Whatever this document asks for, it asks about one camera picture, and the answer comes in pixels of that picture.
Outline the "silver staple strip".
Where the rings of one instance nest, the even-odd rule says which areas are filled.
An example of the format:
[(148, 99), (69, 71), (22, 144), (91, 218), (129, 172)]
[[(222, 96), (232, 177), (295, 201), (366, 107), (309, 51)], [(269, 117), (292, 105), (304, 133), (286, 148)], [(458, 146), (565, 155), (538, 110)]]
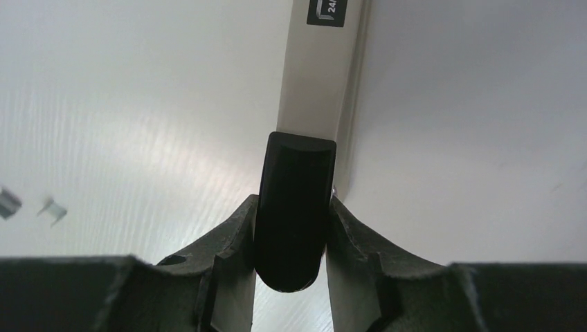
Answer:
[(67, 214), (68, 209), (50, 196), (44, 201), (42, 208), (37, 212), (36, 216), (45, 221), (51, 221), (49, 227), (52, 228)]
[(8, 220), (14, 216), (22, 207), (21, 200), (9, 189), (1, 187), (1, 218)]

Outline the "black silver stapler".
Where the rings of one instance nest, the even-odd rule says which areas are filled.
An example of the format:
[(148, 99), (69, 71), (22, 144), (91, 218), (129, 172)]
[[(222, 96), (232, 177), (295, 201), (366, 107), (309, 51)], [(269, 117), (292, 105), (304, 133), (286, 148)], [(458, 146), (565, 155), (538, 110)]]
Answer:
[(294, 1), (276, 130), (269, 134), (255, 221), (255, 270), (295, 293), (320, 269), (333, 199), (350, 187), (369, 1)]

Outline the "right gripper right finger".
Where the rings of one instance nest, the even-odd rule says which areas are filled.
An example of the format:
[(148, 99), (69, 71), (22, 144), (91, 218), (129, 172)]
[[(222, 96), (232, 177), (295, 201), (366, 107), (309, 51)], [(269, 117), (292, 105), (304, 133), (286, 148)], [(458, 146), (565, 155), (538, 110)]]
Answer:
[(435, 264), (333, 199), (326, 263), (335, 331), (585, 331), (586, 265)]

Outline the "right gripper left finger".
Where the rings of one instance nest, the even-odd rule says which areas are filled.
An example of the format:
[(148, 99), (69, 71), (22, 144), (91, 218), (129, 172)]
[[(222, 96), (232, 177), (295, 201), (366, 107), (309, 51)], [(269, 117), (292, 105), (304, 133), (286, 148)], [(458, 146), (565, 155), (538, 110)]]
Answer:
[(250, 331), (249, 196), (210, 232), (148, 264), (133, 256), (1, 260), (2, 331)]

